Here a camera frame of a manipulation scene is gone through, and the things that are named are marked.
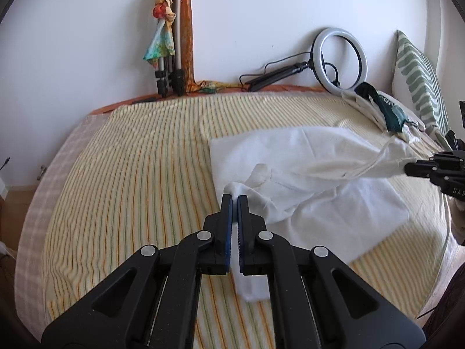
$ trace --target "pillow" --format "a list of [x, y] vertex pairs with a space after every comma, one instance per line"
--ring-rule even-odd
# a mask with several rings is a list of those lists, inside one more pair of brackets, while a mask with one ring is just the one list
[[449, 150], [444, 135], [449, 130], [438, 78], [428, 58], [398, 31], [398, 51], [392, 93], [423, 121], [426, 133]]

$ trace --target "wooden floor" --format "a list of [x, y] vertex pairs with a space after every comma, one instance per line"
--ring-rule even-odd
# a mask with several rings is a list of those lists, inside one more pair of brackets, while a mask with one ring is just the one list
[[[18, 250], [19, 237], [35, 190], [10, 191], [6, 200], [0, 198], [0, 241], [14, 251]], [[9, 256], [0, 258], [0, 294], [12, 308], [14, 294], [15, 260]]]

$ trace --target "white wall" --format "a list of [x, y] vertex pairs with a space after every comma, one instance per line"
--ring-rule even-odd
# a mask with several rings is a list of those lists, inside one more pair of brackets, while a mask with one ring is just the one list
[[465, 100], [465, 22], [451, 0], [441, 0], [444, 20], [444, 60], [438, 72], [441, 93], [446, 105], [449, 124], [457, 137], [465, 140], [459, 101]]
[[[426, 0], [192, 0], [197, 80], [233, 82], [268, 61], [308, 50], [327, 26], [354, 34], [368, 81], [390, 91], [394, 32], [425, 46]], [[87, 113], [156, 91], [142, 60], [154, 32], [153, 0], [15, 0], [0, 25], [0, 159], [8, 185], [34, 183]], [[325, 59], [342, 85], [357, 75], [349, 47], [333, 39]], [[315, 85], [310, 72], [286, 83]]]
[[426, 39], [424, 54], [432, 66], [440, 72], [443, 66], [444, 20], [441, 0], [426, 0]]

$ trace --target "striped bedsheet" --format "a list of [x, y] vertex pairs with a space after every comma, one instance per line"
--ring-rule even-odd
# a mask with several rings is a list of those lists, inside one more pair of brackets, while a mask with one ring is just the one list
[[47, 169], [27, 210], [15, 268], [16, 313], [40, 340], [47, 326], [42, 287], [42, 252], [57, 200], [80, 153], [108, 120], [108, 115], [86, 117], [71, 132]]
[[[388, 136], [326, 93], [241, 93], [124, 106], [74, 163], [42, 256], [47, 322], [145, 244], [177, 244], [218, 211], [209, 141], [259, 128], [346, 127], [377, 147]], [[425, 136], [420, 158], [439, 148]], [[391, 179], [410, 221], [351, 268], [408, 317], [429, 298], [450, 237], [447, 200], [423, 179]], [[272, 348], [269, 302], [245, 303], [233, 279], [204, 276], [196, 348]]]

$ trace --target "white cloth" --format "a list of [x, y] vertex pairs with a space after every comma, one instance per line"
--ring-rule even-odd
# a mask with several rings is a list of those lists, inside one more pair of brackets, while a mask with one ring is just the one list
[[[345, 263], [376, 246], [409, 219], [386, 178], [403, 173], [415, 154], [392, 137], [380, 150], [350, 130], [296, 127], [211, 140], [215, 192], [247, 195], [250, 212], [292, 245], [328, 247]], [[245, 300], [269, 298], [264, 276], [239, 273], [237, 227], [231, 267]]]

